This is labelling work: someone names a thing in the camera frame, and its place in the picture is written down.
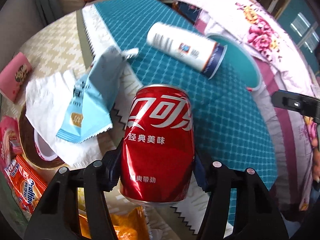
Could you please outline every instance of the pink box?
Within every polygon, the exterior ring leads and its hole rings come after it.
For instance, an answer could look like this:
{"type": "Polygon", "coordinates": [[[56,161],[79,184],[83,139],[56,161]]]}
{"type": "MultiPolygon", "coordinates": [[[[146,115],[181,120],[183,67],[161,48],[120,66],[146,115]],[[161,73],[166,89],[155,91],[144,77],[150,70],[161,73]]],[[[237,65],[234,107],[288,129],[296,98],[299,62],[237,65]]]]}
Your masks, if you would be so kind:
{"type": "Polygon", "coordinates": [[[28,59],[22,52],[19,52],[0,73],[1,94],[14,102],[30,70],[31,64],[28,59]]]}

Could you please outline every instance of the red soda can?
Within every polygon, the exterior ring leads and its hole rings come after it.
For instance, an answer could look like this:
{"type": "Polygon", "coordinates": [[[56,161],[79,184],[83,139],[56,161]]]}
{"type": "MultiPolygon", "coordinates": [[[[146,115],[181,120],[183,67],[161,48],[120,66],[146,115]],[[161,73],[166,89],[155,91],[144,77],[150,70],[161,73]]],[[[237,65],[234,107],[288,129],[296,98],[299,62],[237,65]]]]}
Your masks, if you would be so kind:
{"type": "Polygon", "coordinates": [[[194,154],[192,112],[186,92],[163,84],[138,90],[124,136],[121,194],[140,205],[183,200],[194,154]]]}

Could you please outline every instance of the blue snack wrapper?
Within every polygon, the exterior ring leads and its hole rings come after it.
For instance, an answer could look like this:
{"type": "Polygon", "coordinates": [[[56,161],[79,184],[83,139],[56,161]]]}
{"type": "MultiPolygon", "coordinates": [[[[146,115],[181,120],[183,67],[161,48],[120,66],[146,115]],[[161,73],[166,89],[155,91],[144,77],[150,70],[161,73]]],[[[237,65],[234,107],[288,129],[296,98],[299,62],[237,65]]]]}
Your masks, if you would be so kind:
{"type": "Polygon", "coordinates": [[[115,47],[95,57],[92,69],[74,86],[58,138],[81,143],[112,128],[109,111],[118,94],[125,59],[115,47]]]}

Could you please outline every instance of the wrapper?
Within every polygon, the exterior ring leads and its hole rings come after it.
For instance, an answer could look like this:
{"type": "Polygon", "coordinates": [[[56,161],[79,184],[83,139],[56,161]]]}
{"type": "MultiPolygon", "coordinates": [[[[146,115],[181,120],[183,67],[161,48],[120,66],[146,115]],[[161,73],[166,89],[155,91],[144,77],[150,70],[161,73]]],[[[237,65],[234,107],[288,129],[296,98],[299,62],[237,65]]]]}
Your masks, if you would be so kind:
{"type": "Polygon", "coordinates": [[[73,98],[57,137],[81,143],[112,128],[109,115],[119,89],[119,78],[126,64],[125,55],[115,47],[96,56],[93,67],[75,84],[73,98]]]}
{"type": "Polygon", "coordinates": [[[4,171],[19,199],[20,207],[32,214],[47,184],[21,155],[17,155],[4,171]]]}
{"type": "MultiPolygon", "coordinates": [[[[79,215],[81,234],[91,239],[87,216],[79,215]]],[[[127,215],[110,214],[119,240],[150,240],[143,207],[134,208],[127,215]]]]}

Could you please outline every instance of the blue grid pattern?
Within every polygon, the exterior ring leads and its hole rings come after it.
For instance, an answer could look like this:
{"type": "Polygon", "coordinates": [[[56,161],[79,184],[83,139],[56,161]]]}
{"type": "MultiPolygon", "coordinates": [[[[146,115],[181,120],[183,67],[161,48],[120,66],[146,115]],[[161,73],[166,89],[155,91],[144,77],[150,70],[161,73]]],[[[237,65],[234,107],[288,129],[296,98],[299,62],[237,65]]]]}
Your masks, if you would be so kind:
{"type": "MultiPolygon", "coordinates": [[[[165,83],[184,89],[191,100],[196,148],[229,168],[254,168],[270,189],[276,179],[274,149],[261,114],[230,65],[208,80],[184,63],[146,44],[156,22],[197,32],[183,17],[157,0],[109,0],[96,4],[119,47],[138,47],[130,64],[144,85],[165,83]]],[[[229,221],[236,205],[231,195],[229,221]]]]}

